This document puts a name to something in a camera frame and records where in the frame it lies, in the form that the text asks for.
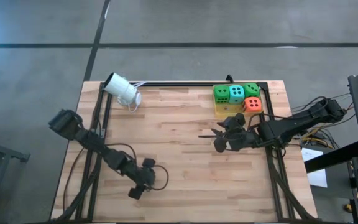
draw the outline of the white paper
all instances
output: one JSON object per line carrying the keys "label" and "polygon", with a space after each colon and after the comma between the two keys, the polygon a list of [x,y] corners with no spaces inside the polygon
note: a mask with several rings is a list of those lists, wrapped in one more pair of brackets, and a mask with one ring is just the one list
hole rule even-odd
{"label": "white paper", "polygon": [[[302,148],[303,161],[308,161],[315,157],[323,155],[323,152],[312,149]],[[327,187],[326,170],[318,170],[308,174],[309,184],[318,187]]]}

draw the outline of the orange dice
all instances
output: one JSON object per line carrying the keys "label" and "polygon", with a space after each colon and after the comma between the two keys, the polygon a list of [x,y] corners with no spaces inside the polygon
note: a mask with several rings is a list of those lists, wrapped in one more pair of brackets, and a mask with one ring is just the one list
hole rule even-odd
{"label": "orange dice", "polygon": [[245,112],[256,113],[262,111],[262,103],[258,97],[248,97],[242,102]]}

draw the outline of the blue dice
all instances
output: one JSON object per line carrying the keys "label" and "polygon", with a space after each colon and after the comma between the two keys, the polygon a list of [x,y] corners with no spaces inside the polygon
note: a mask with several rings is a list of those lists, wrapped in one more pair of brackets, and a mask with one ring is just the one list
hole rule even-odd
{"label": "blue dice", "polygon": [[244,88],[240,85],[231,85],[229,86],[230,92],[230,100],[229,103],[231,104],[240,104],[244,101]]}

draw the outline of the white camera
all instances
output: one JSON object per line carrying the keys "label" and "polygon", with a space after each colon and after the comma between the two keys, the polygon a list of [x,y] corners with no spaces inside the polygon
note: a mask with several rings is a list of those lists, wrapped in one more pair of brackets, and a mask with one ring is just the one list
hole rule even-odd
{"label": "white camera", "polygon": [[[134,112],[142,101],[142,95],[137,91],[137,87],[143,85],[145,82],[131,85],[125,78],[122,78],[117,73],[112,73],[108,76],[103,84],[106,92],[117,97],[118,103],[127,105],[130,112]],[[131,110],[131,104],[135,103],[136,107]]]}

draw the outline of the yellow tray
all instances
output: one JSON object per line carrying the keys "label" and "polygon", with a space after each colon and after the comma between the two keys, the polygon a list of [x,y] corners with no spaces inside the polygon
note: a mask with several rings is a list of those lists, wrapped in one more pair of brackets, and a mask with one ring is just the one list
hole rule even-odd
{"label": "yellow tray", "polygon": [[[232,85],[243,85],[245,83],[235,83]],[[215,95],[213,93],[214,86],[212,86],[212,96],[213,96],[213,102],[214,102],[214,109],[215,109],[215,117],[218,119],[226,119],[228,116],[235,116],[238,113],[242,113],[244,116],[252,116],[253,114],[259,114],[263,111],[263,105],[262,110],[256,111],[256,112],[244,112],[242,110],[242,103],[240,104],[230,104],[230,103],[216,103],[215,101]]]}

